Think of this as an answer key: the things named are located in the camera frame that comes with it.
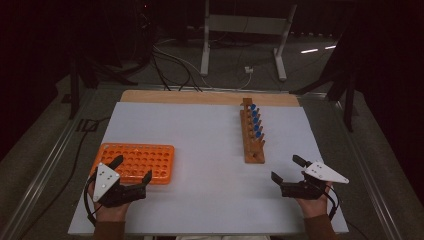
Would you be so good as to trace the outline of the orange plastic test tube rack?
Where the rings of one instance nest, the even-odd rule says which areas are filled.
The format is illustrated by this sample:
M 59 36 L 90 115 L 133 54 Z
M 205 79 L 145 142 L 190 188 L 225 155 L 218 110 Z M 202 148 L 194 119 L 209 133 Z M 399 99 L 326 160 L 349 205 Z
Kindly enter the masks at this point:
M 103 143 L 97 152 L 90 173 L 100 164 L 109 164 L 122 155 L 123 162 L 116 168 L 123 184 L 137 184 L 152 171 L 151 184 L 171 182 L 174 147 L 160 144 Z

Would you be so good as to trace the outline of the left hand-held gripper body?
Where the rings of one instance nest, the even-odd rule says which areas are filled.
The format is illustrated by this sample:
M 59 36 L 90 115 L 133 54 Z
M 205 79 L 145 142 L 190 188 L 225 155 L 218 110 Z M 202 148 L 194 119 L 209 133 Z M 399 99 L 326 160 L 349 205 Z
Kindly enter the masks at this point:
M 147 183 L 122 185 L 120 175 L 110 166 L 100 163 L 94 174 L 94 192 L 92 200 L 107 208 L 118 207 L 146 198 Z

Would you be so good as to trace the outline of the wooden test tube rack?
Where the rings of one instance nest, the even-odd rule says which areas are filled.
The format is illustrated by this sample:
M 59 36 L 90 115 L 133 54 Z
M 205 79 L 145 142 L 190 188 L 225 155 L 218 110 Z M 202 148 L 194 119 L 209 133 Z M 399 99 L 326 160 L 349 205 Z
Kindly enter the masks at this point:
M 250 106 L 254 104 L 251 98 L 244 98 L 240 110 L 240 120 L 241 120 L 241 129 L 242 129 L 242 139 L 243 139 L 243 149 L 245 162 L 249 164 L 264 164 L 265 163 L 265 154 L 264 154 L 264 132 L 261 120 L 261 114 L 259 113 L 260 109 L 256 105 L 254 111 L 258 112 L 257 118 L 259 118 L 258 123 L 253 123 L 255 117 L 252 116 L 252 110 Z M 260 125 L 258 131 L 262 132 L 262 135 L 259 138 L 255 137 L 255 133 L 258 131 L 254 130 L 255 125 Z

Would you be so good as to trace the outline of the metal floor rail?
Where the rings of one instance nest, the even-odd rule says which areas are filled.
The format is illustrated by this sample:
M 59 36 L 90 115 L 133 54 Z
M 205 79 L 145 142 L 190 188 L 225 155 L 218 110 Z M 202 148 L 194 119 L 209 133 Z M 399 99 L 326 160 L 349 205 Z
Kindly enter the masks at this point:
M 0 240 L 17 240 L 68 145 L 95 91 L 80 95 L 74 117 L 71 108 L 54 100 L 0 162 Z
M 338 121 L 338 125 L 341 128 L 342 135 L 347 140 L 347 145 L 351 151 L 353 162 L 359 171 L 359 176 L 361 177 L 362 183 L 366 188 L 368 198 L 373 205 L 374 212 L 379 219 L 387 240 L 404 240 L 393 220 L 388 205 L 386 204 L 386 201 L 381 191 L 379 190 L 374 177 L 372 176 L 372 172 L 366 163 L 362 151 L 360 150 L 358 144 L 354 141 L 352 133 L 349 132 L 345 126 L 342 105 L 339 102 L 331 102 L 330 106 L 335 114 L 335 118 Z

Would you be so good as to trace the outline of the white board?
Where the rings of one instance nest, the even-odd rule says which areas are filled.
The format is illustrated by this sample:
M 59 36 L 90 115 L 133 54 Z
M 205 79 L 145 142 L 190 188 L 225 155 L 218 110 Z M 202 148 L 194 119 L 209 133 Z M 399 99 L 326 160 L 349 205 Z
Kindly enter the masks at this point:
M 313 132 L 300 107 L 262 105 L 265 161 L 244 161 L 238 105 L 116 104 L 107 142 L 174 147 L 171 181 L 150 185 L 131 204 L 130 235 L 285 235 L 304 230 L 302 212 L 284 198 L 271 175 L 302 180 L 292 160 L 320 160 Z

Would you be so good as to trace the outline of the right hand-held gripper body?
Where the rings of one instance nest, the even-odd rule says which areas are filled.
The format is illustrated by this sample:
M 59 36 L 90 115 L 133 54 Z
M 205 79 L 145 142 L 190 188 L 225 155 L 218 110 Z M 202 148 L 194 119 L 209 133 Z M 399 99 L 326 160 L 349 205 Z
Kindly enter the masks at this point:
M 308 162 L 303 168 L 304 180 L 298 183 L 284 182 L 280 185 L 283 197 L 306 200 L 318 199 L 324 194 L 327 182 L 348 184 L 349 180 L 322 162 Z

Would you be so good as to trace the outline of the person's left hand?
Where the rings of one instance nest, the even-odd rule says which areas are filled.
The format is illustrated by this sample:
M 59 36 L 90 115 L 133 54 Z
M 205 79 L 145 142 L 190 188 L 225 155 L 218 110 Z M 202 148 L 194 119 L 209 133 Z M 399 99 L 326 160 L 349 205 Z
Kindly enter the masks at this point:
M 118 207 L 107 208 L 99 203 L 95 203 L 94 207 L 96 210 L 96 220 L 98 222 L 124 222 L 130 204 L 126 203 Z

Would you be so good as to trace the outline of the black metal stand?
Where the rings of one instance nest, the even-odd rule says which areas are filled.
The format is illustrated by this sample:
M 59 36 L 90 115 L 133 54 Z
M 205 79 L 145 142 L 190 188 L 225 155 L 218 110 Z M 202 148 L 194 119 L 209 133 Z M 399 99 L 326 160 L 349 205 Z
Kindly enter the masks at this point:
M 353 52 L 348 49 L 348 45 L 349 37 L 347 34 L 343 34 L 337 41 L 336 47 L 324 66 L 319 78 L 300 89 L 291 90 L 290 93 L 304 95 L 331 82 L 332 85 L 326 93 L 326 98 L 328 101 L 339 101 L 342 96 L 345 96 L 343 123 L 347 130 L 352 132 L 356 70 L 354 69 L 355 57 L 352 56 Z
M 69 76 L 70 76 L 70 95 L 68 100 L 71 104 L 70 119 L 74 119 L 79 108 L 82 106 L 80 103 L 80 82 L 83 82 L 86 87 L 95 89 L 99 81 L 95 72 L 105 74 L 123 85 L 134 86 L 132 82 L 122 75 L 112 71 L 110 68 L 103 64 L 98 63 L 94 59 L 83 55 L 82 53 L 74 50 L 69 53 Z

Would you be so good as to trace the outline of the white metal stand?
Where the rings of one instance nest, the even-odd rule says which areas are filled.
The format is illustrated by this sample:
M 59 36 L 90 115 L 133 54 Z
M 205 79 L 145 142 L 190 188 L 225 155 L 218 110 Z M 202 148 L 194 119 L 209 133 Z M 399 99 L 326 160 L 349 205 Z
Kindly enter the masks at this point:
M 205 0 L 204 14 L 204 38 L 203 51 L 200 65 L 200 75 L 207 76 L 209 72 L 210 41 L 211 31 L 225 33 L 249 33 L 280 35 L 281 41 L 277 48 L 273 49 L 278 78 L 282 81 L 287 79 L 282 53 L 288 39 L 293 18 L 297 10 L 297 4 L 292 3 L 289 7 L 288 15 L 285 18 L 267 18 L 241 15 L 221 15 L 210 13 L 210 0 Z

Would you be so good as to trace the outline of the person's right hand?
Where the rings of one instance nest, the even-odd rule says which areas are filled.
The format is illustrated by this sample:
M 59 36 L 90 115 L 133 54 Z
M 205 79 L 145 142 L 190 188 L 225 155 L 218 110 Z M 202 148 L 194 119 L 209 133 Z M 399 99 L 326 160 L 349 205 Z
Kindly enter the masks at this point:
M 322 194 L 318 199 L 306 200 L 296 198 L 296 202 L 299 204 L 304 218 L 313 218 L 327 214 L 327 194 L 332 187 L 332 183 L 327 182 L 326 185 L 325 194 Z

